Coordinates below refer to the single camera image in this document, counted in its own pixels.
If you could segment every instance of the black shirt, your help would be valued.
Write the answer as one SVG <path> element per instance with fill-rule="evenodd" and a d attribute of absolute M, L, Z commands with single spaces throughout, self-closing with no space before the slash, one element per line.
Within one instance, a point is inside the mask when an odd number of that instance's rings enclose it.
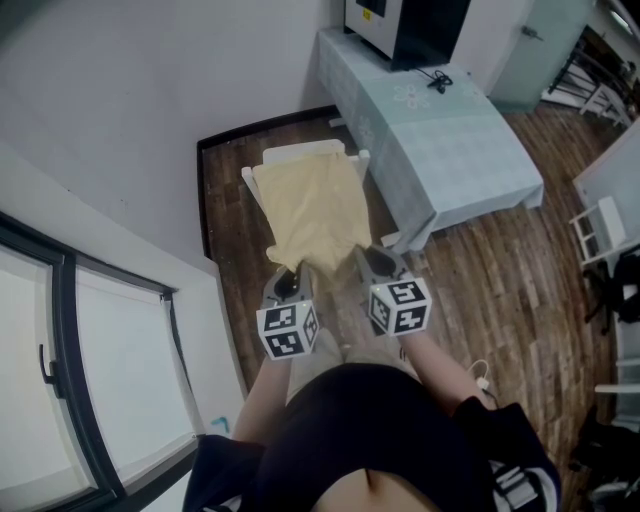
<path fill-rule="evenodd" d="M 537 498 L 518 510 L 559 504 L 558 474 L 519 405 L 487 411 L 472 398 L 450 418 L 400 370 L 344 364 L 291 400 L 269 446 L 202 438 L 184 511 L 238 495 L 242 511 L 311 510 L 336 481 L 359 469 L 402 477 L 444 512 L 497 510 L 496 493 L 510 493 L 523 474 Z M 546 475 L 546 488 L 529 478 L 534 473 Z M 501 475 L 506 487 L 496 483 Z M 546 508 L 549 500 L 555 503 Z"/>

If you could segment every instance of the yellow cloth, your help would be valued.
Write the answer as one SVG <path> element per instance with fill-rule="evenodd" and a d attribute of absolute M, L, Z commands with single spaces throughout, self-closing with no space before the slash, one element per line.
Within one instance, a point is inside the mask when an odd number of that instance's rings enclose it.
<path fill-rule="evenodd" d="M 253 175 L 276 239 L 271 261 L 295 271 L 304 260 L 333 279 L 356 245 L 371 245 L 362 184 L 344 153 L 260 165 Z"/>

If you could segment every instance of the wooden floor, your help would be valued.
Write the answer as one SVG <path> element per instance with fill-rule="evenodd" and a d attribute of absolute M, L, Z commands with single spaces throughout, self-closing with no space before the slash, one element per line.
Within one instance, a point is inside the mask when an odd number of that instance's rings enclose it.
<path fill-rule="evenodd" d="M 590 294 L 567 222 L 581 210 L 572 179 L 620 131 L 549 105 L 506 118 L 542 174 L 543 206 L 517 207 L 437 232 L 424 251 L 407 259 L 433 295 L 429 330 L 463 365 L 480 358 L 489 362 L 491 389 L 501 404 L 522 404 L 560 469 L 564 510 L 578 510 L 585 475 L 569 472 L 567 461 L 595 403 L 594 386 L 614 378 L 614 343 L 599 334 L 599 323 L 583 323 Z M 209 240 L 248 387 L 263 358 L 255 311 L 276 266 L 265 255 L 273 244 L 271 230 L 240 169 L 261 163 L 266 148 L 329 138 L 343 140 L 347 153 L 355 154 L 346 129 L 329 129 L 327 119 L 258 133 L 205 153 Z M 365 192 L 374 239 L 393 232 L 370 179 Z M 339 342 L 366 344 L 373 338 L 361 300 L 349 286 L 322 298 L 323 323 Z M 610 413 L 610 403 L 599 405 L 601 414 Z"/>

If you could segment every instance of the window frame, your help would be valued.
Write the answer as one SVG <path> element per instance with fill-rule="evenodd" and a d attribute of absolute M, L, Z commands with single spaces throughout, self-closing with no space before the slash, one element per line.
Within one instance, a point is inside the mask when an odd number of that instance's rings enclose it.
<path fill-rule="evenodd" d="M 189 383 L 175 318 L 173 293 L 177 290 L 81 253 L 2 212 L 0 212 L 0 245 L 49 265 L 52 269 L 51 318 L 55 360 L 50 361 L 48 365 L 49 375 L 44 374 L 44 365 L 41 362 L 43 380 L 45 385 L 53 385 L 59 399 L 65 400 L 73 427 L 71 434 L 77 438 L 96 484 L 96 489 L 62 500 L 52 506 L 45 506 L 40 510 L 55 512 L 84 512 L 98 509 L 115 512 L 142 510 L 191 469 L 197 441 L 194 439 L 182 450 L 150 469 L 138 481 L 127 488 L 124 487 L 100 432 L 85 377 L 78 335 L 76 268 L 81 266 L 123 283 L 156 292 L 163 301 L 169 302 L 171 335 Z"/>

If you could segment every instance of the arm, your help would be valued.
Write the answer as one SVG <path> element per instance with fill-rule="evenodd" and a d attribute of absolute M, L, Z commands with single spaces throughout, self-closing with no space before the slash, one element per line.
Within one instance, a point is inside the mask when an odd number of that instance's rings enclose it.
<path fill-rule="evenodd" d="M 447 414 L 453 415 L 458 405 L 472 396 L 478 398 L 487 409 L 495 409 L 473 377 L 436 345 L 426 332 L 406 334 L 398 340 L 420 382 Z"/>
<path fill-rule="evenodd" d="M 235 441 L 268 444 L 287 405 L 291 359 L 272 361 L 265 357 L 258 378 L 240 411 L 231 436 Z"/>

